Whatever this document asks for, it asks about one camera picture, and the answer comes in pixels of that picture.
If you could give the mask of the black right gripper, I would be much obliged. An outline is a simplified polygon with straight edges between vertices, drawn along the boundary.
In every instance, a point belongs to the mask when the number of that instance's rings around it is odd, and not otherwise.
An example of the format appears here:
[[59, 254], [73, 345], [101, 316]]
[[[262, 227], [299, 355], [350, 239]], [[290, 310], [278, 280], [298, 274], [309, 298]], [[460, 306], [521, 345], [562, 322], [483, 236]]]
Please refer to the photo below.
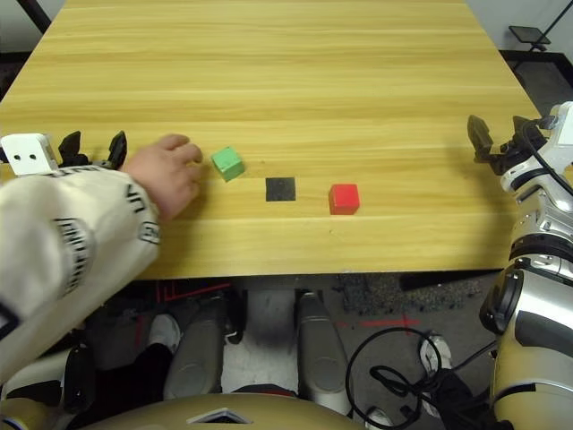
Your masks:
[[475, 149], [475, 162], [488, 164], [495, 175], [504, 175], [529, 159], [533, 153], [527, 145], [535, 146], [540, 139], [540, 131], [534, 120], [513, 116], [512, 121], [515, 134], [500, 146], [500, 153], [492, 153], [493, 140], [485, 121], [475, 115], [467, 119], [467, 134]]

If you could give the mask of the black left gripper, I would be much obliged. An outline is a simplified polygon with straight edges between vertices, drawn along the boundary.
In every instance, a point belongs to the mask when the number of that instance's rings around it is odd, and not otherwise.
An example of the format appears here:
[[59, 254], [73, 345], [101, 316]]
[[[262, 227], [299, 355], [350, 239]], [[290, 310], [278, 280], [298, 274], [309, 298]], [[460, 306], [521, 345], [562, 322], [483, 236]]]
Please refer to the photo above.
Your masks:
[[127, 155], [127, 139], [124, 131], [120, 131], [112, 138], [107, 160], [90, 160], [85, 154], [80, 153], [80, 146], [80, 131], [72, 132], [63, 138], [58, 146], [58, 151], [62, 158], [62, 162], [58, 165], [60, 170], [66, 173], [102, 169], [118, 170], [124, 164]]

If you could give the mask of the bystander bare hand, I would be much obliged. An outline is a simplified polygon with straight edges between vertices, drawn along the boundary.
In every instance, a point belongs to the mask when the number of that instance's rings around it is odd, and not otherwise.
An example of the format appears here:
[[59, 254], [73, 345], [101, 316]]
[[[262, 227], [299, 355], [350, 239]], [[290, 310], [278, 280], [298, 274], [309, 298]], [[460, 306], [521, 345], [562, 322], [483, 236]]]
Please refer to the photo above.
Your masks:
[[121, 167], [147, 193], [161, 221], [175, 219], [198, 197], [201, 149], [182, 134], [170, 134], [138, 150]]

